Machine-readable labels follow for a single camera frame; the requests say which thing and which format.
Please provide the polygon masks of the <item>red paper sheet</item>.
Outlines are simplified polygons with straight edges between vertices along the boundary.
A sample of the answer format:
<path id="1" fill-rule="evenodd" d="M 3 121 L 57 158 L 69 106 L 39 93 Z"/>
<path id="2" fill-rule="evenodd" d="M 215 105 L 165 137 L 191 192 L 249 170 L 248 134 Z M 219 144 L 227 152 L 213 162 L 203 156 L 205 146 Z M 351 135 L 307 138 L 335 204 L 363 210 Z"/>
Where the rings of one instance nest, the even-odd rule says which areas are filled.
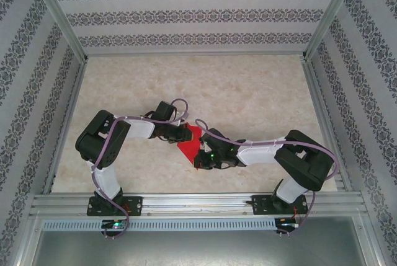
<path id="1" fill-rule="evenodd" d="M 202 168 L 201 154 L 202 149 L 202 130 L 198 126 L 190 125 L 189 123 L 183 126 L 184 136 L 183 141 L 177 143 L 177 147 L 183 155 L 192 163 L 196 169 Z"/>

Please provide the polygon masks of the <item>grey sheet metal tray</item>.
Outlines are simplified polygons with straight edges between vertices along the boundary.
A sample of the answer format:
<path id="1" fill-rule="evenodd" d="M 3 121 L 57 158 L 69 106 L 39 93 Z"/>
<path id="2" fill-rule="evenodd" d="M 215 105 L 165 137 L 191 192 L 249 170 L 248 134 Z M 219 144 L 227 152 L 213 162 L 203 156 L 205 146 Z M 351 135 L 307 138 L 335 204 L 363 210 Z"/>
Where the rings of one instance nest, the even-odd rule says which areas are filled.
<path id="1" fill-rule="evenodd" d="M 33 266 L 367 266 L 357 241 L 269 231 L 45 232 Z"/>

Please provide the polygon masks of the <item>controller board with white plug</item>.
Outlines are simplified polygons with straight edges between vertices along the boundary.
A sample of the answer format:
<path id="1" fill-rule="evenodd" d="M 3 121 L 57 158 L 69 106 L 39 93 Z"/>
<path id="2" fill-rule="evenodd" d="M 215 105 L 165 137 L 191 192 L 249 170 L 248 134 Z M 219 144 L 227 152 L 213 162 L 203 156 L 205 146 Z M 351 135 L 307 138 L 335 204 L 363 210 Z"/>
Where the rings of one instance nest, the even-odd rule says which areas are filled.
<path id="1" fill-rule="evenodd" d="M 275 220 L 276 227 L 287 227 L 287 228 L 298 228 L 300 226 L 300 221 L 295 218 L 277 218 Z"/>

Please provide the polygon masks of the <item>controller board with green light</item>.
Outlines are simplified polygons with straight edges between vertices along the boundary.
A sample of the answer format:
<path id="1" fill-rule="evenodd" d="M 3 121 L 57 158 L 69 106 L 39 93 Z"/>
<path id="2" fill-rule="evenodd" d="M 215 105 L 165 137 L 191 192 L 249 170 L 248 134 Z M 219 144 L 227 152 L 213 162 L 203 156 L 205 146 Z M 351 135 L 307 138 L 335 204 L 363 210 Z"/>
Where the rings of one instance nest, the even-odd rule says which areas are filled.
<path id="1" fill-rule="evenodd" d="M 103 220 L 101 224 L 102 229 L 125 229 L 127 227 L 126 220 Z"/>

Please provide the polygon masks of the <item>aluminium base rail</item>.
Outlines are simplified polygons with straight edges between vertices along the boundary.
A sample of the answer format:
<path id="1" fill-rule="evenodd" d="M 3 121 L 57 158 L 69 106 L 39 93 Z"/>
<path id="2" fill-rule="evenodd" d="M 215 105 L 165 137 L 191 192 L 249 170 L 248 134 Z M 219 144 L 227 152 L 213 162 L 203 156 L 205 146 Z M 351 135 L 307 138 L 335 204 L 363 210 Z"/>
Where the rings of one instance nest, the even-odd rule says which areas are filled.
<path id="1" fill-rule="evenodd" d="M 86 216 L 89 193 L 52 193 L 33 197 L 29 217 L 83 218 Z M 250 193 L 142 193 L 141 217 L 151 218 L 217 218 L 252 216 L 253 208 L 247 204 Z M 368 213 L 360 192 L 318 192 L 307 195 L 314 201 L 310 215 L 356 216 Z"/>

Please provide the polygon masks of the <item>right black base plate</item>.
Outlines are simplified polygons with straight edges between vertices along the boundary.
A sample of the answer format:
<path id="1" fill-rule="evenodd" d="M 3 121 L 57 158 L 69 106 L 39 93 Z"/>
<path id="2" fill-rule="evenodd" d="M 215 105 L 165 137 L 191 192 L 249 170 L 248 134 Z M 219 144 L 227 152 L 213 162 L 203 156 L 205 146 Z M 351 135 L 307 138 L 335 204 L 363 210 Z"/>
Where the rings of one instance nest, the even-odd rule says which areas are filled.
<path id="1" fill-rule="evenodd" d="M 255 215 L 295 215 L 308 211 L 308 202 L 300 195 L 293 203 L 287 203 L 273 195 L 253 195 L 250 201 Z"/>

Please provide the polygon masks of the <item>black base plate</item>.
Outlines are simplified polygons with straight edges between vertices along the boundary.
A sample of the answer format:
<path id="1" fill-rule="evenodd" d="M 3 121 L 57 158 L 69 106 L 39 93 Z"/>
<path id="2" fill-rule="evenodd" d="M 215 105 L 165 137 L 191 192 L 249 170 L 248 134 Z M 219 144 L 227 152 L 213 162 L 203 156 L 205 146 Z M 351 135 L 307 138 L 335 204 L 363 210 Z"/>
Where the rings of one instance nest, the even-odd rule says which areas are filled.
<path id="1" fill-rule="evenodd" d="M 129 216 L 140 216 L 143 206 L 142 197 L 125 196 L 116 201 Z M 88 216 L 124 216 L 124 212 L 106 199 L 98 196 L 91 197 L 87 207 Z"/>
<path id="2" fill-rule="evenodd" d="M 287 203 L 273 195 L 253 195 L 250 201 L 255 215 L 295 215 L 308 211 L 308 202 L 300 195 L 293 203 Z"/>

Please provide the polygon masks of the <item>aluminium frame cross beam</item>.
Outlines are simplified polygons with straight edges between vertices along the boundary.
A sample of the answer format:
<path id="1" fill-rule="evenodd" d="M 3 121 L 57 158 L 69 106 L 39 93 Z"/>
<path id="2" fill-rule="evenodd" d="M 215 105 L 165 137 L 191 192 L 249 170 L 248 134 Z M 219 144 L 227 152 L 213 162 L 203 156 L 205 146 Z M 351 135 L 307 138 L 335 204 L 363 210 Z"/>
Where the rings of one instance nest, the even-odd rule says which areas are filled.
<path id="1" fill-rule="evenodd" d="M 298 51 L 167 51 L 135 53 L 91 53 L 86 58 L 132 57 L 132 56 L 289 56 L 297 55 L 305 59 L 305 52 Z"/>

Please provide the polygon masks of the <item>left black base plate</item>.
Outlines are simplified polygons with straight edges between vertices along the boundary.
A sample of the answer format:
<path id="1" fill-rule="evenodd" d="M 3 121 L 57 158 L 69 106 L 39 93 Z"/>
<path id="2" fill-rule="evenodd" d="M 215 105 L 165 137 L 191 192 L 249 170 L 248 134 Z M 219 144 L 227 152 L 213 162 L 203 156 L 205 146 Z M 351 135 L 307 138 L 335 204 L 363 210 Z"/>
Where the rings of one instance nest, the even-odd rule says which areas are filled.
<path id="1" fill-rule="evenodd" d="M 142 197 L 125 196 L 116 201 L 129 216 L 140 216 L 143 206 Z M 124 216 L 124 212 L 106 199 L 98 196 L 91 197 L 87 207 L 88 216 Z"/>

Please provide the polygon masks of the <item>aluminium side floor rail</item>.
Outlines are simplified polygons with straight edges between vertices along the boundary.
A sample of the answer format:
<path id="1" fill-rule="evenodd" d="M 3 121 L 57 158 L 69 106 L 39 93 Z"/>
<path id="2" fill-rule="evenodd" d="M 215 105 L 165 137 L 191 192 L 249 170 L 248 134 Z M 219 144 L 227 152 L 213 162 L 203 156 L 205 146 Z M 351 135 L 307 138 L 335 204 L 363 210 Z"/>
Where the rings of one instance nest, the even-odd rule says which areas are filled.
<path id="1" fill-rule="evenodd" d="M 316 116 L 319 122 L 319 128 L 321 130 L 321 134 L 324 140 L 324 146 L 330 150 L 339 162 L 339 171 L 337 175 L 334 176 L 335 180 L 339 179 L 343 185 L 338 186 L 338 190 L 352 192 L 354 188 L 350 184 L 349 176 L 346 171 L 346 167 L 344 165 L 343 157 L 340 152 L 339 145 L 337 143 L 337 139 L 335 137 L 331 120 L 329 118 L 328 111 L 326 110 L 326 104 L 323 100 L 323 96 L 321 93 L 321 89 L 319 87 L 318 81 L 315 77 L 315 73 L 313 71 L 313 67 L 310 62 L 306 59 L 301 59 L 301 64 L 303 67 L 303 72 L 305 74 L 306 82 L 308 85 L 308 89 L 313 101 L 314 110 L 316 112 Z"/>
<path id="2" fill-rule="evenodd" d="M 81 63 L 77 73 L 75 75 L 73 85 L 71 87 L 71 91 L 68 97 L 68 102 L 65 107 L 65 112 L 63 114 L 62 124 L 60 130 L 58 132 L 58 136 L 56 139 L 56 143 L 51 154 L 50 164 L 45 174 L 44 183 L 42 185 L 42 189 L 40 194 L 49 194 L 52 191 L 52 186 L 54 179 L 56 177 L 56 172 L 58 170 L 58 165 L 60 163 L 61 154 L 63 147 L 65 145 L 65 141 L 68 134 L 68 128 L 71 123 L 71 118 L 73 116 L 74 108 L 76 106 L 78 94 L 81 88 L 81 84 L 83 81 L 84 73 L 87 67 L 88 60 L 85 60 L 84 63 Z"/>

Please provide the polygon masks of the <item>aluminium frame post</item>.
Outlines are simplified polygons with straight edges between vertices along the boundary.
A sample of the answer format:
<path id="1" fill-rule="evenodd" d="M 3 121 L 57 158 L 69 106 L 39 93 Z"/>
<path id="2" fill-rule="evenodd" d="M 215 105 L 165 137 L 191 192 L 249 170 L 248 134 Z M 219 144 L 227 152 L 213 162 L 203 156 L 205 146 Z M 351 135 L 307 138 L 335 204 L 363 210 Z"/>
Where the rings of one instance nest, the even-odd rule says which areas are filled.
<path id="1" fill-rule="evenodd" d="M 308 61 L 315 53 L 318 45 L 325 36 L 328 27 L 331 25 L 340 7 L 342 6 L 343 0 L 331 0 L 328 7 L 326 8 L 317 28 L 315 29 L 312 38 L 310 39 L 306 50 L 300 56 L 301 61 Z"/>
<path id="2" fill-rule="evenodd" d="M 44 2 L 79 62 L 85 63 L 87 55 L 58 0 L 44 0 Z"/>

